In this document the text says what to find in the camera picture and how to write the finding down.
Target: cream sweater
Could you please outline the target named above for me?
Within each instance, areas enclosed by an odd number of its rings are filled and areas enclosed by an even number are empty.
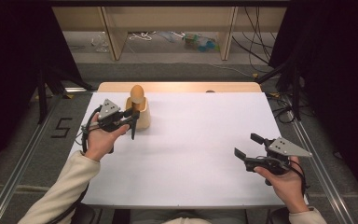
[[[75,152],[63,166],[57,182],[39,201],[37,201],[25,216],[20,224],[47,223],[64,212],[87,187],[90,180],[96,176],[101,164],[82,155],[81,151]],[[71,223],[73,213],[61,223]],[[292,224],[325,224],[318,210],[290,214]],[[177,218],[164,224],[210,224],[199,218]]]

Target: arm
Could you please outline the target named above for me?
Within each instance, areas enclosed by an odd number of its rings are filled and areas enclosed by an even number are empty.
[[[291,157],[298,163],[297,157]],[[292,162],[292,167],[301,172],[298,165]],[[273,175],[263,167],[255,167],[255,171],[265,177],[272,185],[277,196],[286,204],[290,212],[289,220],[294,224],[326,223],[318,210],[310,210],[301,192],[301,178],[293,171],[284,175]]]
[[[96,129],[89,133],[89,149],[86,154],[75,152],[62,168],[57,182],[37,201],[19,223],[47,223],[67,210],[96,176],[101,164],[99,161],[113,147],[115,141],[129,129],[124,125],[114,132],[107,133]],[[73,213],[62,223],[70,223]]]

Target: hand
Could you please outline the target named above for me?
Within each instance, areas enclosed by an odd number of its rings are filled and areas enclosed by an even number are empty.
[[[290,160],[298,162],[298,157],[291,157]],[[292,167],[301,173],[301,169],[294,162]],[[255,167],[255,171],[271,183],[275,193],[286,204],[290,213],[309,211],[301,191],[301,178],[294,171],[284,175],[273,175],[269,170],[259,166]]]
[[[92,122],[98,121],[99,114],[96,113],[91,120]],[[88,145],[89,148],[85,153],[85,157],[88,157],[94,161],[100,161],[101,158],[112,150],[115,141],[130,128],[130,125],[125,124],[117,130],[109,133],[102,129],[96,129],[89,132]]]

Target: white sleeve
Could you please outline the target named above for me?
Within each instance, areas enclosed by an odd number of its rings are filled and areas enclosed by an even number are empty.
[[[75,152],[63,166],[57,182],[37,201],[19,223],[47,223],[74,203],[90,180],[101,169],[101,164]],[[71,216],[62,223],[70,223]]]
[[[292,224],[326,224],[321,213],[314,207],[309,212],[289,214],[289,221]]]

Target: white table surface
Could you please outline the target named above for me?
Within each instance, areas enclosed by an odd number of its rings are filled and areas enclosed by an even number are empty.
[[[104,99],[125,110],[128,92],[94,93],[83,124]],[[246,172],[234,147],[266,156],[250,139],[280,136],[262,92],[146,94],[151,125],[118,138],[101,160],[83,203],[130,208],[249,208],[281,206],[273,188]],[[74,143],[71,154],[81,149]]]

